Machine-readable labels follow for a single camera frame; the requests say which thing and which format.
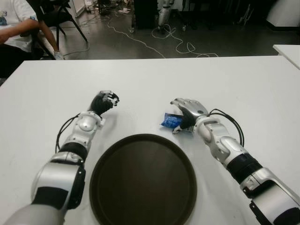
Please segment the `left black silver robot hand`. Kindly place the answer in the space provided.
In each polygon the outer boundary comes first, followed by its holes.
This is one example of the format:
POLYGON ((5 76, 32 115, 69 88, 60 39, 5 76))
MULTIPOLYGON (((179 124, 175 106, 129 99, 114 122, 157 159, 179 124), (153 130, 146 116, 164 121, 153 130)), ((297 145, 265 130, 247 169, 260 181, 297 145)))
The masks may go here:
POLYGON ((119 97, 111 90, 101 90, 92 100, 89 111, 98 116, 107 112, 119 103, 119 97))

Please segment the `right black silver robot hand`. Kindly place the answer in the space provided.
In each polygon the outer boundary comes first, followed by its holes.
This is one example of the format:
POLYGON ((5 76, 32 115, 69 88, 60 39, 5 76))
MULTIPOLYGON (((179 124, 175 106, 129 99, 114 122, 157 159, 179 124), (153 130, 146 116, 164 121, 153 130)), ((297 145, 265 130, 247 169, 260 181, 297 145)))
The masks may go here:
POLYGON ((190 129, 195 126, 199 117, 208 115, 207 109, 198 101, 187 98, 176 98, 170 102, 182 112, 182 122, 173 129, 172 133, 177 134, 182 130, 190 129))

